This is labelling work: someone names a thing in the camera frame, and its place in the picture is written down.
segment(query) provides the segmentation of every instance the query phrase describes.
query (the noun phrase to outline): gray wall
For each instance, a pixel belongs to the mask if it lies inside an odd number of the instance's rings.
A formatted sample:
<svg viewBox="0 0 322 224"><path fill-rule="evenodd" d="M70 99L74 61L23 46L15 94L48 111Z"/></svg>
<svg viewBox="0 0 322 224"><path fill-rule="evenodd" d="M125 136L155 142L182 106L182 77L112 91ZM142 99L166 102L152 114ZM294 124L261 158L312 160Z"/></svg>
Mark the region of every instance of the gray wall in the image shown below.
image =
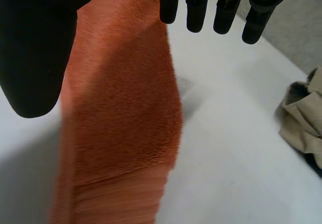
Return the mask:
<svg viewBox="0 0 322 224"><path fill-rule="evenodd" d="M264 37L306 73L322 65L322 0L285 0L274 11ZM242 0L238 14L250 9Z"/></svg>

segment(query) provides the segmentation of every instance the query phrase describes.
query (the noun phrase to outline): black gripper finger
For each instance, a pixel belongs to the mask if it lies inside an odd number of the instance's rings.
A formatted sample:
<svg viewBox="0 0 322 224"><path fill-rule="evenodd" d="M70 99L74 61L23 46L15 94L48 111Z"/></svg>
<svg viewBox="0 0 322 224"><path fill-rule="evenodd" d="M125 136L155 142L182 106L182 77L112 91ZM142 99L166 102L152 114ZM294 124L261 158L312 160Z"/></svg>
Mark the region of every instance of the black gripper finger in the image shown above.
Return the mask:
<svg viewBox="0 0 322 224"><path fill-rule="evenodd" d="M175 21L179 0L160 0L160 19L165 24Z"/></svg>

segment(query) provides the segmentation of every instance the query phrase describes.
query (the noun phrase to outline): dark fabric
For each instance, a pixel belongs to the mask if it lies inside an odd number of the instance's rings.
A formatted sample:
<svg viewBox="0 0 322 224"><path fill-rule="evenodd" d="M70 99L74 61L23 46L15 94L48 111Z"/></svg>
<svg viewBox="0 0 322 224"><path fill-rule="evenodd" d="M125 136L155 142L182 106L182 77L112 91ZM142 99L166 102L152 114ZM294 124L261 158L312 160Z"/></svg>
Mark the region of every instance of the dark fabric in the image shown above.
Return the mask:
<svg viewBox="0 0 322 224"><path fill-rule="evenodd" d="M314 159L313 154L305 154L304 155L305 161L312 167L312 169L322 178L322 169L320 169Z"/></svg>

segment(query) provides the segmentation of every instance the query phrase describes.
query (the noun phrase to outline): beige cloth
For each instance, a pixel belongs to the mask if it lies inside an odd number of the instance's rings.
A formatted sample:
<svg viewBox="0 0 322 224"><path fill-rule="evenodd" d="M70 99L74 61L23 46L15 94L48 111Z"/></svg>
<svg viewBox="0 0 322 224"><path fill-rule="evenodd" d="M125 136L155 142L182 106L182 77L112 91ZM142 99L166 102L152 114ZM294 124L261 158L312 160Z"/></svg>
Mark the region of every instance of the beige cloth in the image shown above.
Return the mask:
<svg viewBox="0 0 322 224"><path fill-rule="evenodd" d="M293 83L282 102L288 113L280 135L302 153L312 153L322 168L322 67L314 70L307 83Z"/></svg>

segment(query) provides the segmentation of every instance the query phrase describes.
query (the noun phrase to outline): khaki fabric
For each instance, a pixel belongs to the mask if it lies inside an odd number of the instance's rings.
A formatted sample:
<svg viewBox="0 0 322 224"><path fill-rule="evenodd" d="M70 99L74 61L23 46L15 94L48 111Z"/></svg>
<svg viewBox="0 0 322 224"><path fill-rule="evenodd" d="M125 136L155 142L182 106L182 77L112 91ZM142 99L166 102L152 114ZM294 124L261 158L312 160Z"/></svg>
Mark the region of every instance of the khaki fabric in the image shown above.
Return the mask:
<svg viewBox="0 0 322 224"><path fill-rule="evenodd" d="M280 135L302 153L312 153L322 168L322 67L307 82L293 83L282 102L287 115Z"/></svg>

